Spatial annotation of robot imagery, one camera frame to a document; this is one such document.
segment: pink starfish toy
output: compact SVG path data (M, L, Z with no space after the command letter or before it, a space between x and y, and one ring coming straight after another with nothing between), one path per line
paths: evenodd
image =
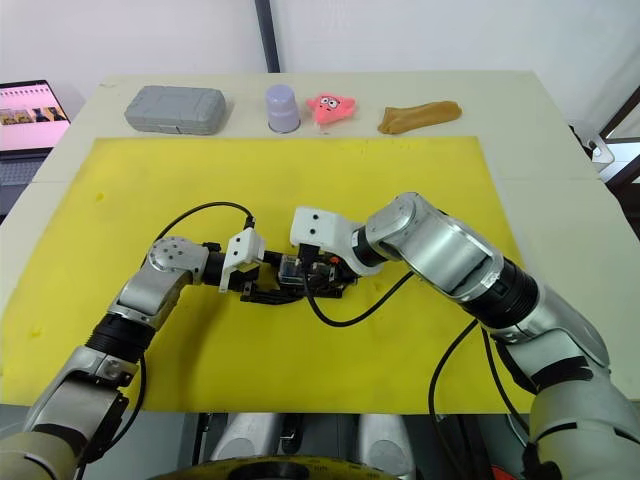
M353 115L356 99L321 93L316 98L307 100L307 105L313 112L313 120L319 125L326 125Z

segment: gray plastic case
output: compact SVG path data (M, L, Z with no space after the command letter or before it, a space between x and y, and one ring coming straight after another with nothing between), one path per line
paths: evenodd
M124 116L141 132L210 135L225 111L222 92L213 88L147 85L135 96Z

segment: yellow mat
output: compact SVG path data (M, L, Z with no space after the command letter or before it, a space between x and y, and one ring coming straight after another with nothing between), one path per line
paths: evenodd
M271 250L293 252L294 208L365 221L398 193L416 191L519 254L475 138L98 140L40 239L6 310L4 402L29 404L83 344L155 235L208 201L242 203ZM220 242L242 229L229 208L199 212L172 233ZM399 263L320 299L334 319L372 305L404 273ZM186 287L147 352L145 408L184 411L426 411L428 382L470 321L411 279L378 313L345 329L322 324L305 301L241 303ZM530 397L501 368L521 409ZM136 379L129 389L135 398ZM498 412L479 331L455 352L438 385L442 412Z

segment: laptop screen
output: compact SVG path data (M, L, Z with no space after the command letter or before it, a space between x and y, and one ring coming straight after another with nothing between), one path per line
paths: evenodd
M68 127L45 80L0 84L0 152L52 148Z

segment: white wall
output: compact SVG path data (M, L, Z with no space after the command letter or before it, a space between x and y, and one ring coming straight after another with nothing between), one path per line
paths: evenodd
M287 71L534 70L567 118L598 126L640 83L638 0L272 0L272 9Z
M109 74L263 71L250 0L0 1L0 82L45 78L72 117Z

